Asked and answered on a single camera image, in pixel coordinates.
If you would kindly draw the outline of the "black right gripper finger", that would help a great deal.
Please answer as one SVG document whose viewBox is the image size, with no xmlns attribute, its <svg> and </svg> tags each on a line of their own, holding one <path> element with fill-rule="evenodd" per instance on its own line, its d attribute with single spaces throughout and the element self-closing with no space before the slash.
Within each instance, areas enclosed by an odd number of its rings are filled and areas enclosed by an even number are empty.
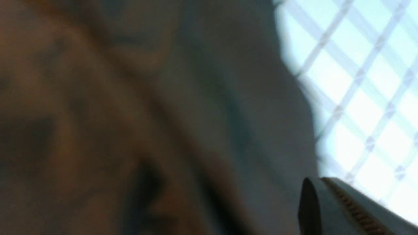
<svg viewBox="0 0 418 235">
<path fill-rule="evenodd" d="M 417 226 L 338 178 L 305 178 L 297 213 L 302 235 L 416 235 Z"/>
</svg>

